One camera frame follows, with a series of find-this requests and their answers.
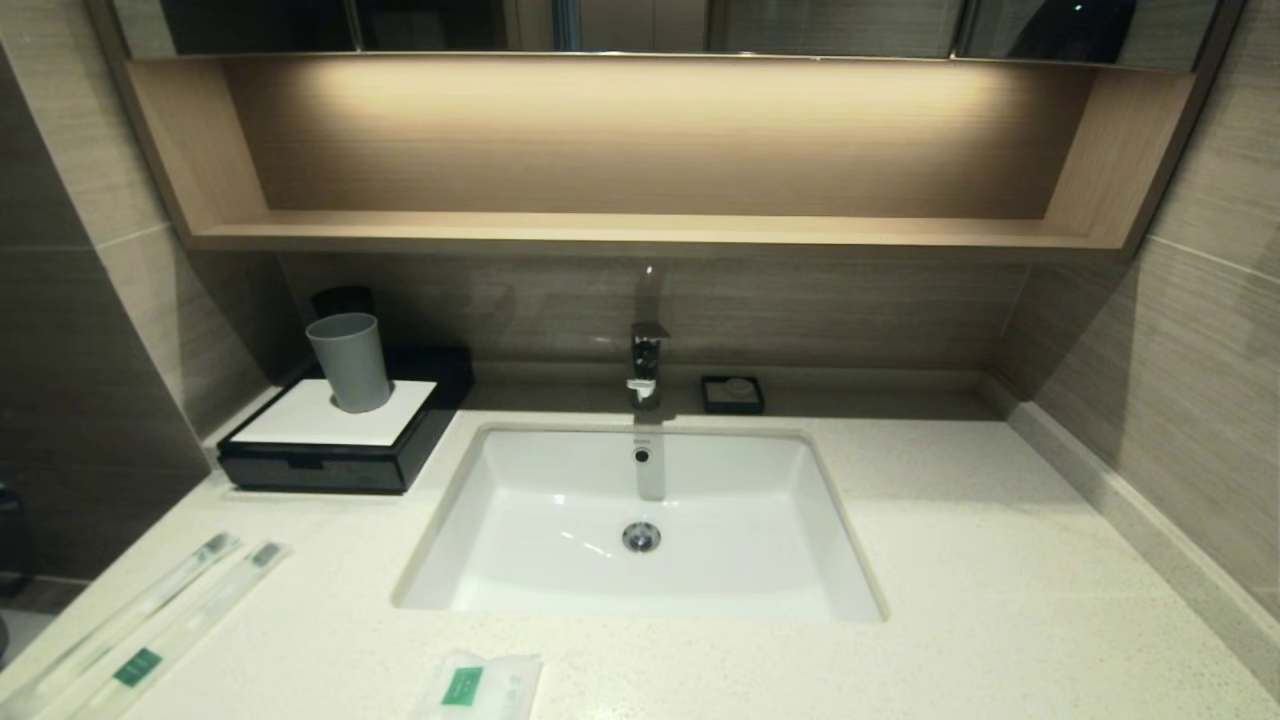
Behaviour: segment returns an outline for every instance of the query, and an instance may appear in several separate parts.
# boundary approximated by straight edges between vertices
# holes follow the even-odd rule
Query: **faucet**
[[[627,389],[631,391],[631,406],[636,410],[658,407],[658,360],[662,357],[662,341],[669,337],[667,328],[657,322],[631,325],[631,378],[627,379]]]

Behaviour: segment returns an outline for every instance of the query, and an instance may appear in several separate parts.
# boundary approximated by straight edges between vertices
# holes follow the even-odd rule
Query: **gray cup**
[[[338,407],[369,413],[387,404],[392,386],[387,382],[378,318],[366,313],[329,315],[307,325],[307,340]]]

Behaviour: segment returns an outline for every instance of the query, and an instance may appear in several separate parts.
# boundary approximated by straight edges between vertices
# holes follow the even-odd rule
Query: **green label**
[[[484,667],[458,667],[453,671],[453,680],[449,689],[444,691],[444,700],[440,705],[466,705],[471,706],[476,700],[476,688],[480,687],[480,675]]]
[[[164,659],[159,655],[142,648],[115,671],[114,678],[131,688],[137,687],[142,682],[142,678],[150,675],[156,669],[156,665],[160,665],[161,660]]]

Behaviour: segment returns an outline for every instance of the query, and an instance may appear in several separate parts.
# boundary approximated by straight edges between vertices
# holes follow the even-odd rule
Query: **white sink basin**
[[[662,500],[641,500],[641,489]],[[445,493],[396,602],[879,623],[833,497],[795,437],[489,430]],[[659,530],[657,547],[627,547],[634,523]],[[652,547],[652,532],[631,538]]]

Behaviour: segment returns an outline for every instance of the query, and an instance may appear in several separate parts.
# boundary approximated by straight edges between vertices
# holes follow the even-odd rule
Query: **white quartz countertop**
[[[538,720],[1280,716],[1155,570],[995,419],[669,423],[808,434],[884,597],[883,624],[394,607],[479,428],[630,421],[462,411],[403,497],[243,493],[215,473],[0,674],[0,697],[227,529],[293,553],[128,717],[403,719],[454,648],[541,655]]]

